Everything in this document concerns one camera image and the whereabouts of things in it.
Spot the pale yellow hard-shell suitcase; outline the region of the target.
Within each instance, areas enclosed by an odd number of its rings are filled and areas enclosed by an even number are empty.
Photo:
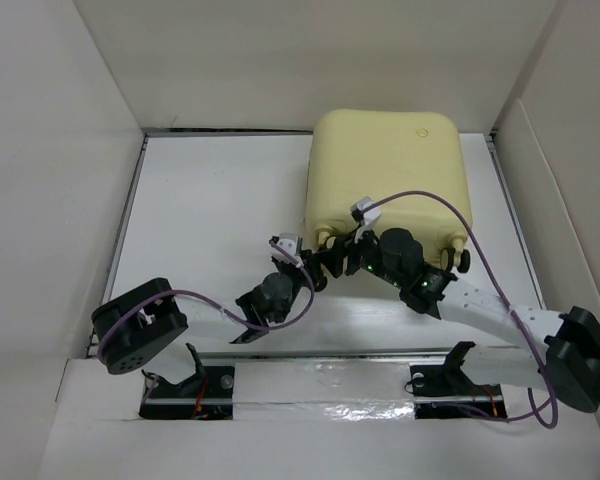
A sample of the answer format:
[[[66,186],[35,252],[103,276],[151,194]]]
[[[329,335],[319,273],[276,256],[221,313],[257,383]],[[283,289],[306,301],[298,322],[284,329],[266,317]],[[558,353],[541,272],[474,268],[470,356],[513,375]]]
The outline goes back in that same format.
[[[305,208],[308,244],[355,230],[359,201],[382,201],[376,234],[410,231],[427,262],[470,268],[467,230],[473,224],[460,136],[432,112],[339,109],[313,130]]]

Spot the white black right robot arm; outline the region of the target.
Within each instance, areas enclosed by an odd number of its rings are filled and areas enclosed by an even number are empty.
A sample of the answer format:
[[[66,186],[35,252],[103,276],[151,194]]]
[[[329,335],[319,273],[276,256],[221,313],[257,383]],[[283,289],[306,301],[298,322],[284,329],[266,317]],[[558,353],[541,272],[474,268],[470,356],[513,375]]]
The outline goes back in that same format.
[[[449,266],[428,263],[421,244],[403,228],[381,235],[345,234],[315,253],[335,278],[364,270],[396,287],[412,311],[486,332],[508,348],[458,343],[442,368],[454,393],[475,384],[510,384],[553,392],[584,413],[600,406],[600,323],[588,310],[567,313],[506,304],[460,279]]]

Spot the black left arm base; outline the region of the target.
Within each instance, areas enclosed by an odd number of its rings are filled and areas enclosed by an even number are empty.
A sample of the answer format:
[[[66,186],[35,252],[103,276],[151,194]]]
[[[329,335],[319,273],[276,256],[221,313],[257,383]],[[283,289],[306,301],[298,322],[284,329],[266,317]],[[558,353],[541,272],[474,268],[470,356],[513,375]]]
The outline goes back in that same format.
[[[145,420],[224,421],[233,419],[235,367],[205,366],[195,346],[186,343],[194,363],[193,374],[171,383],[142,370],[145,390],[139,416]]]

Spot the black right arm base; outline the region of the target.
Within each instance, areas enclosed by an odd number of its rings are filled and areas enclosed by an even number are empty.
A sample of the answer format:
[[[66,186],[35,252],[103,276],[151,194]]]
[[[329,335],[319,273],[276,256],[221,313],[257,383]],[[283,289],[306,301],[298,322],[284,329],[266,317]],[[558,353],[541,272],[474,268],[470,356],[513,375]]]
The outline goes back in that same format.
[[[476,384],[461,371],[474,342],[459,342],[441,364],[411,364],[404,390],[414,397],[417,420],[507,419],[499,385]]]

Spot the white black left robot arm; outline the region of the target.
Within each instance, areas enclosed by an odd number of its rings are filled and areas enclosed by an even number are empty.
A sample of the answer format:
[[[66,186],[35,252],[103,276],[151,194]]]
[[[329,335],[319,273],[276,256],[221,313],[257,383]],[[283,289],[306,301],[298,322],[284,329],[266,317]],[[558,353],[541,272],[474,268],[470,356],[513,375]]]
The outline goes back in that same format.
[[[322,268],[310,261],[297,268],[276,260],[277,271],[236,300],[243,315],[238,318],[246,330],[233,342],[251,343],[289,324],[293,304],[301,289],[309,298],[327,286]],[[188,319],[176,298],[186,296],[213,307],[227,317],[236,316],[208,297],[174,290],[170,282],[156,277],[101,305],[91,314],[98,340],[97,359],[111,375],[142,368],[188,328]]]

